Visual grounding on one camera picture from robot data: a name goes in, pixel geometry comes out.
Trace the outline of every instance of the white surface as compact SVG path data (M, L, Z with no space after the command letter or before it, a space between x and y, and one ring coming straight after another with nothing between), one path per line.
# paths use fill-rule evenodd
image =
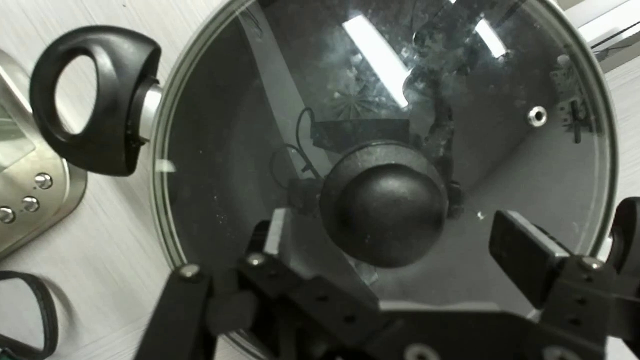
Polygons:
M160 42L160 80L193 29L219 6L219 0L2 0L0 48L31 70L41 48L65 29L86 24L118 24ZM86 77L64 83L65 106L80 112ZM610 75L620 113L623 147L623 194L640 189L640 60ZM64 360L119 360L133 353L153 308L167 266L155 244L144 166L132 177L89 175L86 200L64 224L26 246L0 268L27 269L48 278L59 309L59 348ZM0 311L0 332L31 334L31 318ZM615 350L614 358L632 358Z
M640 0L582 2L568 12L588 44L596 44L640 19Z

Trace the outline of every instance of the black cord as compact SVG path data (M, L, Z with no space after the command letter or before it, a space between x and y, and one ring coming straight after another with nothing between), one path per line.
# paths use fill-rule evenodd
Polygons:
M311 172L316 179L319 179L319 172L317 168L311 164L311 159L305 156L303 151L303 146L301 146L301 139L299 139L299 127L301 127L301 119L303 119L303 113L307 113L310 122L314 123L316 122L316 116L314 116L314 109L311 107L303 107L299 113L298 113L298 119L296 119L296 146L291 144L283 144L280 147L275 147L267 159L267 169L274 177L274 182L278 184L278 188L282 189L288 189L283 182L280 182L278 174L275 174L275 156L282 151L282 149L293 149L301 162L303 162L303 168L301 172Z
M316 179L319 179L319 172L316 169L316 166L311 164L311 159L305 156L301 142L299 142L299 127L301 127L301 119L303 113L307 113L310 122L316 122L314 109L311 107L301 107L301 112L298 113L298 122L296 122L296 146L301 154L301 159L305 162L303 169L310 169L314 174Z
M54 298L48 292L46 284L39 278L23 271L0 271L0 282L2 279L22 279L35 295L41 316L44 344L41 350L38 350L14 337L0 336L0 350L6 350L10 355L34 360L52 355L57 346L57 316Z

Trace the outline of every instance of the black handle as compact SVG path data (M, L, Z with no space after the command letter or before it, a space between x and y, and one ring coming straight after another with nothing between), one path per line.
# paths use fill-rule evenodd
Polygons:
M626 197L615 207L612 233L614 233L614 244L608 256L608 261L620 273L637 278L640 275L640 197Z
M41 360L52 355L57 346L57 314L55 314L54 298L48 292L46 284L39 278L23 271L0 271L0 282L4 279L22 279L35 295L39 318L41 318L44 344L38 350L0 334L0 358L2 358L2 352L6 352L10 358L23 358L23 360Z
M69 134L55 107L55 83L77 56L95 65L95 106L80 134ZM145 89L155 83L160 46L123 28L77 28L52 42L35 62L30 102L44 139L77 168L128 175L144 139L137 122Z

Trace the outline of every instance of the pot handle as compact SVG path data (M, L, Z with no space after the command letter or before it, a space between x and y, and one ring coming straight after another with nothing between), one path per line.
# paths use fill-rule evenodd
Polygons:
M69 134L55 107L55 83L77 56L95 65L95 103L82 132ZM160 46L132 29L89 26L54 40L30 80L34 119L44 139L87 172L128 175L136 169L144 94L157 83Z

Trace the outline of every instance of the pot lid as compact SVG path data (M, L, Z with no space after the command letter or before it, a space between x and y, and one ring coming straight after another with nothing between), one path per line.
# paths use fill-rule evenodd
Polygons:
M494 211L585 254L614 184L599 72L537 0L229 2L155 134L174 263L223 271L275 213L298 271L387 303L527 311L488 254Z

